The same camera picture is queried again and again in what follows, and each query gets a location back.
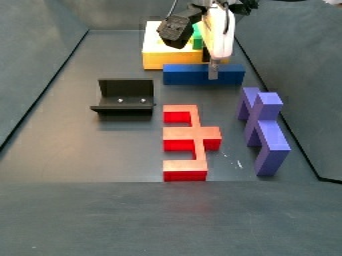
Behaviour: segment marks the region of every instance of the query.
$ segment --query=black bracket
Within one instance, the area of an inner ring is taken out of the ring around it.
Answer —
[[[106,115],[152,115],[154,80],[100,79],[102,100],[91,110]]]

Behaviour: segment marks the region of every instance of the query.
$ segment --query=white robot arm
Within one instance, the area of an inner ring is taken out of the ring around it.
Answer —
[[[233,53],[235,17],[234,13],[249,15],[258,8],[255,0],[196,0],[188,9],[162,21],[158,33],[166,45],[182,49],[194,33],[192,24],[199,23],[200,35],[210,53],[208,79],[218,79],[219,63]]]

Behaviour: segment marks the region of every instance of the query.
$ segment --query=blue block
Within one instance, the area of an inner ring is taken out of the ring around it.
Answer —
[[[241,64],[219,65],[218,79],[208,80],[208,64],[164,64],[164,85],[241,85],[245,76]]]

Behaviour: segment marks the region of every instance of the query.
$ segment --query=red block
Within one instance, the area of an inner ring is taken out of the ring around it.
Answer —
[[[163,162],[164,181],[206,181],[206,150],[218,150],[219,127],[202,127],[196,105],[164,105],[164,123],[187,123],[188,127],[163,128],[164,151],[191,151],[192,160]]]

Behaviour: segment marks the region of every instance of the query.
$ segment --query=yellow block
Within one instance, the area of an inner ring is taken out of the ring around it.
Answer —
[[[163,64],[198,64],[202,62],[202,50],[192,50],[192,40],[183,49],[164,45],[156,32],[160,21],[147,21],[143,43],[144,69],[163,69]]]

